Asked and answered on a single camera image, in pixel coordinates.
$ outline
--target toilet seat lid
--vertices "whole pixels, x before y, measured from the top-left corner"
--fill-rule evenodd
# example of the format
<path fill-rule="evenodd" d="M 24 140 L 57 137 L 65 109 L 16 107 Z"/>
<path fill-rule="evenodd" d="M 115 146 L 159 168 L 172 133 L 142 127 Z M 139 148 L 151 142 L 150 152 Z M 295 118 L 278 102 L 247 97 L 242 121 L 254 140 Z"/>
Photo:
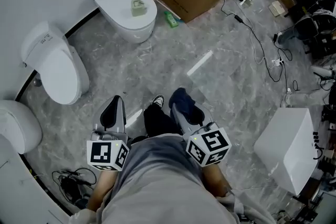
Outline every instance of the toilet seat lid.
<path fill-rule="evenodd" d="M 54 50 L 38 70 L 47 94 L 57 103 L 72 104 L 78 97 L 80 81 L 77 68 L 63 50 Z"/>
<path fill-rule="evenodd" d="M 0 133 L 7 138 L 19 154 L 24 154 L 26 141 L 25 136 L 23 135 L 23 130 L 15 117 L 3 109 L 0 109 L 0 126 Z"/>
<path fill-rule="evenodd" d="M 131 30 L 141 29 L 151 24 L 157 14 L 154 0 L 142 0 L 147 7 L 144 15 L 133 17 L 132 0 L 95 0 L 118 25 Z"/>

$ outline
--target black shoe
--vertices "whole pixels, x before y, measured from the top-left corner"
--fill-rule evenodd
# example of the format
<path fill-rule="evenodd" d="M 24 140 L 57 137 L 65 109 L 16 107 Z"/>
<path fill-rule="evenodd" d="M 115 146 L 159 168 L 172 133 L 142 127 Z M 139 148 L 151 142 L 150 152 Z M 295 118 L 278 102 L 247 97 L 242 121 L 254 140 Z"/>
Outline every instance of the black shoe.
<path fill-rule="evenodd" d="M 163 97 L 163 95 L 159 94 L 158 96 L 156 96 L 153 99 L 152 104 L 157 104 L 160 108 L 162 108 L 162 106 L 164 104 L 164 97 Z"/>

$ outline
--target person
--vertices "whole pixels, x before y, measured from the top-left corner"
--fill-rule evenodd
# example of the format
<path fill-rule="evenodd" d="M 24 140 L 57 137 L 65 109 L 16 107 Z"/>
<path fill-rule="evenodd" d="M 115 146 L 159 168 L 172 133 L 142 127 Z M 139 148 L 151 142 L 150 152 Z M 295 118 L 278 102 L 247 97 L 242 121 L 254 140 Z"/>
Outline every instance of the person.
<path fill-rule="evenodd" d="M 236 224 L 245 218 L 275 224 L 260 205 L 231 189 L 217 164 L 201 168 L 187 155 L 163 103 L 158 95 L 144 111 L 148 137 L 133 141 L 121 172 L 101 172 L 87 208 L 70 224 Z"/>

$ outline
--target marble floor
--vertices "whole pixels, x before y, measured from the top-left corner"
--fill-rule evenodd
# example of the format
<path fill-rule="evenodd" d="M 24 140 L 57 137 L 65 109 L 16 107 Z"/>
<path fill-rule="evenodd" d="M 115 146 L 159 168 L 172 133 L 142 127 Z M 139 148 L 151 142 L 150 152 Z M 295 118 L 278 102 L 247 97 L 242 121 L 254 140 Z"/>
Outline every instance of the marble floor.
<path fill-rule="evenodd" d="M 261 40 L 269 60 L 277 59 L 271 39 L 274 33 L 291 25 L 288 18 L 274 18 L 268 6 L 274 0 L 254 0 L 243 7 Z M 285 76 L 274 83 L 264 63 L 254 60 L 250 31 L 233 16 L 221 12 L 222 3 L 188 24 L 170 28 L 161 6 L 154 32 L 146 42 L 129 44 L 119 37 L 101 14 L 85 23 L 68 40 L 78 51 L 90 77 L 89 92 L 73 105 L 52 101 L 43 87 L 31 84 L 22 103 L 37 116 L 43 140 L 26 158 L 50 191 L 71 211 L 78 211 L 64 200 L 51 172 L 61 168 L 87 167 L 86 140 L 92 130 L 92 116 L 105 100 L 118 94 L 125 102 L 129 118 L 145 109 L 156 94 L 166 99 L 178 87 L 185 87 L 197 102 L 206 106 L 219 126 L 225 128 L 232 150 L 220 167 L 230 184 L 245 190 L 272 214 L 285 209 L 294 214 L 300 204 L 276 185 L 253 151 L 253 144 L 280 106 L 285 93 Z M 233 0 L 223 10 L 238 14 L 248 24 Z M 253 39 L 256 57 L 261 49 Z M 293 60 L 286 63 L 288 87 L 297 80 L 300 89 L 317 87 L 310 71 L 310 59 L 303 44 L 291 40 Z M 187 72 L 207 53 L 211 57 L 193 74 Z M 278 78 L 281 68 L 271 69 Z M 164 111 L 169 112 L 167 104 Z M 320 123 L 320 108 L 312 108 L 314 128 Z M 144 134 L 143 115 L 127 128 L 131 137 Z"/>

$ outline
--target toilet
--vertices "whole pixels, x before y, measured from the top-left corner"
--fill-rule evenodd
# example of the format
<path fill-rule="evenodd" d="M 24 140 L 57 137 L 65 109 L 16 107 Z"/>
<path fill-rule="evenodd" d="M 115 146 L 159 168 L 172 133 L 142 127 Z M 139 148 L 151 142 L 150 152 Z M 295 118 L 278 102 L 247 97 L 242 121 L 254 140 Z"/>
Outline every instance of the toilet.
<path fill-rule="evenodd" d="M 26 37 L 21 58 L 35 69 L 55 102 L 73 104 L 89 90 L 89 76 L 73 46 L 53 24 L 42 22 Z"/>
<path fill-rule="evenodd" d="M 0 100 L 0 134 L 19 154 L 31 151 L 42 139 L 41 127 L 30 109 L 11 100 Z"/>
<path fill-rule="evenodd" d="M 152 34 L 157 14 L 154 0 L 142 0 L 147 12 L 133 17 L 132 0 L 94 0 L 117 33 L 130 43 L 142 43 Z"/>

